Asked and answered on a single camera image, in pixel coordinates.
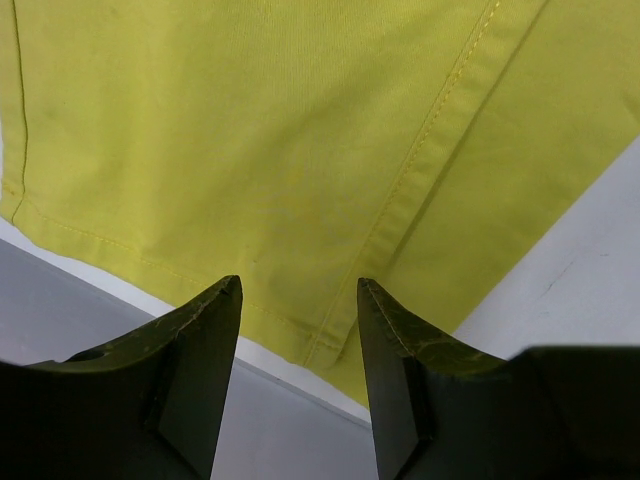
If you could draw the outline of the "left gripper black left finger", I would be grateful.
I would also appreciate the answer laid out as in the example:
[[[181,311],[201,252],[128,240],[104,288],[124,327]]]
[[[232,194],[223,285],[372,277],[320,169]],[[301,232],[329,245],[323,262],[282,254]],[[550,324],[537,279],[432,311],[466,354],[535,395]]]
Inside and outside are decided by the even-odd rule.
[[[229,275],[63,362],[3,363],[2,477],[209,478],[242,303]]]

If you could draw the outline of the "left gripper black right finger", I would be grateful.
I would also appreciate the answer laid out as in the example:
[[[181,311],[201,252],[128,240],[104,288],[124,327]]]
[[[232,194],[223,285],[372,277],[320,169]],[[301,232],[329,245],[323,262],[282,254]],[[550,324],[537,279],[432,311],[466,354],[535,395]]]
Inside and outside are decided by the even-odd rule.
[[[540,346],[503,360],[360,279],[357,314],[382,479],[635,479],[639,351]]]

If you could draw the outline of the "yellow-green trousers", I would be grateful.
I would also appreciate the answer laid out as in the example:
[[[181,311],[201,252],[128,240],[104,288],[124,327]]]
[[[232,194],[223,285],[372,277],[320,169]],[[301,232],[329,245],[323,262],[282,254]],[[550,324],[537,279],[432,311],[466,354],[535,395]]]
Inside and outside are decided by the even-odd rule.
[[[367,400],[356,284],[456,329],[639,134],[635,1],[5,1],[1,214]]]

